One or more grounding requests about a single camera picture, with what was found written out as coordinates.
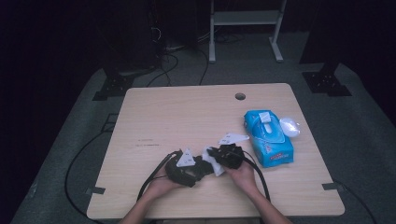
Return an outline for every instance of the blue wet wipes package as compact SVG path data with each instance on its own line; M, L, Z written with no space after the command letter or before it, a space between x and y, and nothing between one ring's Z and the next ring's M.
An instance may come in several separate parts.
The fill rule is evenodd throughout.
M271 110L249 110L245 115L245 128L263 167L293 162L293 145Z

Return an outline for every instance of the table hole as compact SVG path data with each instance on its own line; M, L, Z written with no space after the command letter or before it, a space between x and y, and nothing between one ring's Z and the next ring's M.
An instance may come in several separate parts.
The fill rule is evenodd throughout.
M245 100L246 98L247 98L246 95L244 93L242 93L242 92L238 92L235 95L235 99L240 100L240 101Z

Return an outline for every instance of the white stand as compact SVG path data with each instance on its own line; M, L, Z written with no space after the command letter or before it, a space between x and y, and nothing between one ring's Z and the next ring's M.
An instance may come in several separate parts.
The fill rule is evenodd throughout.
M275 25L274 35L269 38L271 47L278 63L283 62L283 57L277 46L280 25L283 20L287 0L282 0L280 10L268 11L221 11L215 12L214 0L211 0L210 9L210 41L209 41L209 61L216 62L215 52L215 26L216 25Z

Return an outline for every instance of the forearm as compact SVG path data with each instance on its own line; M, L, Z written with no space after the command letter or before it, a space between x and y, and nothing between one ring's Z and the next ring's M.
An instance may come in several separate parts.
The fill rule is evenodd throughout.
M143 194L142 198L137 201L134 207L120 221L121 224L140 224L146 216L150 206L155 201L150 195Z
M291 223L281 214L260 192L258 189L247 192L247 196L253 202L265 224Z

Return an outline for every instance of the dark background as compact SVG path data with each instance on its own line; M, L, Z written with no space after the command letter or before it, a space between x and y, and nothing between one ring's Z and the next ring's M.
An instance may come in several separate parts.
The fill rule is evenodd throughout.
M161 47L152 44L150 25L161 27L165 36L184 36L181 41L190 44L194 44L191 38L208 32L208 0L109 2L1 2L1 223L14 216L79 93L97 69L111 70L118 63L133 68L158 65ZM231 6L278 4L252 0ZM394 9L391 1L289 0L281 32L310 30L301 63L324 63L336 55L361 77L394 123ZM154 15L147 16L148 11Z

